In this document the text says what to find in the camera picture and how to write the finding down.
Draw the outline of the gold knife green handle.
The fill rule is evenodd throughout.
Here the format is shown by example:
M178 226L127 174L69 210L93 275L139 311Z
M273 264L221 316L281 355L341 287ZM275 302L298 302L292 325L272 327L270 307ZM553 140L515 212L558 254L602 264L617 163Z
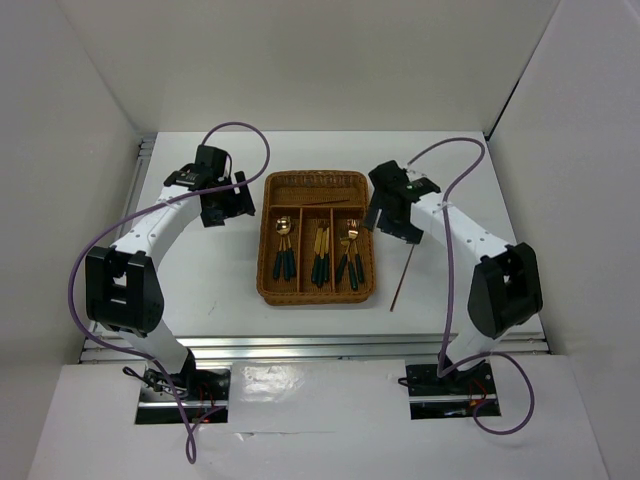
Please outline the gold knife green handle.
M318 285L319 282L319 269L320 269L320 253L322 251L322 238L324 229L322 227L317 228L315 242L314 242L314 263L311 273L311 282L314 285Z
M314 284L318 288L322 288L327 281L327 262L328 262L328 246L329 243L329 229L325 228L321 232L320 251L317 255L316 266L314 267Z

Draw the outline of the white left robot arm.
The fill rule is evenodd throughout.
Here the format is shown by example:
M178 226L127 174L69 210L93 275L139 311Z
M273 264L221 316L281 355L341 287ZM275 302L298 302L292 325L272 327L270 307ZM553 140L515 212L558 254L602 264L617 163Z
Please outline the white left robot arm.
M156 201L157 210L111 246L94 246L85 258L87 316L117 333L131 347L160 361L166 372L162 386L176 399L193 395L201 383L216 377L196 369L193 353L182 345L163 321L164 296L156 268L184 229L195 219L205 228L229 218L254 215L246 186L198 195L214 187L246 180L231 173L228 152L200 145L193 163L171 173ZM181 200L186 193L193 197Z

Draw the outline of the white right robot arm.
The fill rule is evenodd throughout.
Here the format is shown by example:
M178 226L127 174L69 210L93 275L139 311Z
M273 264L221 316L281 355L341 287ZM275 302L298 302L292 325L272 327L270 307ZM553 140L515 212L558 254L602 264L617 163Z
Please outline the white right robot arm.
M394 160L369 173L374 192L364 225L419 244L430 236L446 249L447 313L436 379L460 391L515 326L543 307L538 262L525 242L491 234L426 177L413 179Z

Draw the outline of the brown wicker cutlery tray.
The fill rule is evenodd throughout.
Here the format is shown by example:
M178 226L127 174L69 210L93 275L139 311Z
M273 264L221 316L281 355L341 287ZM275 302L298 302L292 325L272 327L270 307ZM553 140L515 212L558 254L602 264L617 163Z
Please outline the brown wicker cutlery tray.
M376 289L373 234L364 229L366 177L298 170L265 181L258 293L272 306L356 304Z

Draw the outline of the aluminium frame rail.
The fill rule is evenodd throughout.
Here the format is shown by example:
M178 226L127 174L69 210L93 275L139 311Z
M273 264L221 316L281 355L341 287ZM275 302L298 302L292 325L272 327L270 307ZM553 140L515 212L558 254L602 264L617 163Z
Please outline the aluminium frame rail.
M197 148L200 145L217 147L209 138L204 138ZM299 170L353 171L350 169L351 154L340 153L339 145L336 134L320 133L292 156L299 161L314 158L321 162L320 168ZM197 194L202 196L246 186L255 214L229 218L224 225L209 228L205 228L200 219L195 219L156 268L165 301L163 321L176 339L193 353L195 362L215 358L292 361L375 354L434 355L438 358L443 344L448 294L447 254L443 245L430 236L424 236L415 245L393 313L389 308L411 244L379 229L371 232L364 226L373 234L376 269L376 289L369 299L356 304L269 305L258 293L256 284L264 186L267 177L274 173L275 147L271 143L265 144L265 159L255 173L242 167L239 157L229 149L217 148L230 155L231 173L242 171L246 180ZM387 161L377 155L363 172L359 172L368 181L369 203L374 192L369 172ZM421 175L413 165L399 166L413 179L427 177L440 189L448 190L455 205L452 184L439 181L431 174ZM125 223L129 229L126 233L143 215L158 208L155 202L127 216ZM82 278L85 283L85 308L85 258L92 247L107 248L114 242L102 246L98 240L91 240L72 268L72 277ZM74 315L77 324L83 324L86 319L92 320L87 316L87 310L84 315ZM160 363L134 350L117 333L99 325L100 332L92 338L95 344L113 350L121 358L137 356Z

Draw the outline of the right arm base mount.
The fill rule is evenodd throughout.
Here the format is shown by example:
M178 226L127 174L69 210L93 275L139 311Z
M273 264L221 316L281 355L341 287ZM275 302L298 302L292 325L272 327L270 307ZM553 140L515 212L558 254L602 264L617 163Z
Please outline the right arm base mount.
M470 371L438 378L436 364L407 365L397 383L409 395L412 420L470 418L501 415L491 366L483 362Z

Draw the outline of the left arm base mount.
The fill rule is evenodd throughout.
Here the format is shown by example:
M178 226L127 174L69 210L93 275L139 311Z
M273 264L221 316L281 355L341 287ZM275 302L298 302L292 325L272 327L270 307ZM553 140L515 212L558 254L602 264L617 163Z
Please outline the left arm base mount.
M139 394L135 423L137 425L169 425L182 422L176 400L166 379L152 369L139 374L131 367L123 374L139 380ZM190 424L223 424L228 422L231 372L228 369L207 371L204 380L186 387L178 378L174 383Z

